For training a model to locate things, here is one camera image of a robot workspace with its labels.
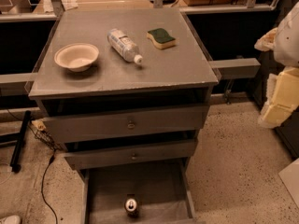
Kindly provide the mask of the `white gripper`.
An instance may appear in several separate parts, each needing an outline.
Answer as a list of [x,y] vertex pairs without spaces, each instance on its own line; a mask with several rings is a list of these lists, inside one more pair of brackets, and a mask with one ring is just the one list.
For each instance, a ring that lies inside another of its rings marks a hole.
[[280,22],[259,38],[254,48],[274,49],[274,58],[285,67],[278,75],[270,74],[266,85],[266,102],[258,123],[264,128],[279,127],[299,106],[299,2]]

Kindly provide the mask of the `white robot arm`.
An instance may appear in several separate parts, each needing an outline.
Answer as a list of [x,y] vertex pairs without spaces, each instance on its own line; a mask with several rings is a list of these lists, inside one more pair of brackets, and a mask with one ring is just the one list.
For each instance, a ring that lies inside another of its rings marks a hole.
[[266,102],[258,119],[262,127],[276,128],[299,106],[299,2],[254,48],[272,50],[275,61],[284,66],[282,72],[267,79]]

